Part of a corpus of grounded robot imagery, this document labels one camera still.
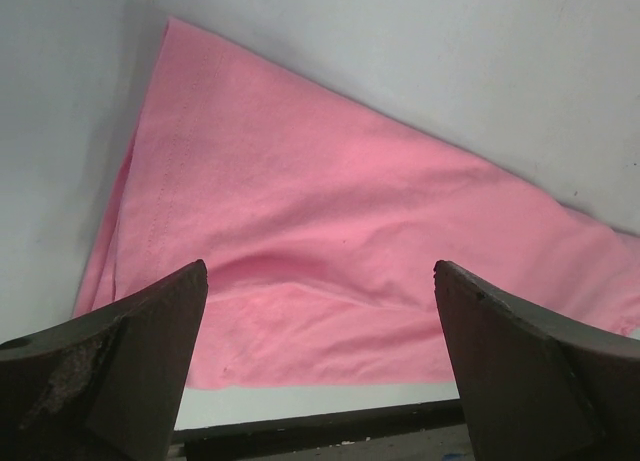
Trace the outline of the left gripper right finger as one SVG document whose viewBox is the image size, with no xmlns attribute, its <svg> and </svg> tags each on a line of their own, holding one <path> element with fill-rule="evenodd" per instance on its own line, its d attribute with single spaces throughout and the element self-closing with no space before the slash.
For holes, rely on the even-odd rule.
<svg viewBox="0 0 640 461">
<path fill-rule="evenodd" d="M 636 460 L 639 342 L 439 261 L 435 299 L 478 460 Z"/>
</svg>

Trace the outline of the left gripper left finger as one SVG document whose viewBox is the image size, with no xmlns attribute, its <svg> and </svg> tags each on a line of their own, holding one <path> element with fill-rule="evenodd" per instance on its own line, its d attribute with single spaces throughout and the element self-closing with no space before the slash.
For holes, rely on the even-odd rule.
<svg viewBox="0 0 640 461">
<path fill-rule="evenodd" d="M 197 260 L 119 301 L 2 343 L 2 459 L 165 459 L 207 290 Z"/>
</svg>

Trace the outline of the pink t shirt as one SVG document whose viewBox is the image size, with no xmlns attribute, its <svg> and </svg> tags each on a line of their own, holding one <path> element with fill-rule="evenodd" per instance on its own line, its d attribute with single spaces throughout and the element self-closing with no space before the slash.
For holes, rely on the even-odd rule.
<svg viewBox="0 0 640 461">
<path fill-rule="evenodd" d="M 440 260 L 607 331 L 639 325 L 636 237 L 172 19 L 75 314 L 196 259 L 198 389 L 451 381 Z"/>
</svg>

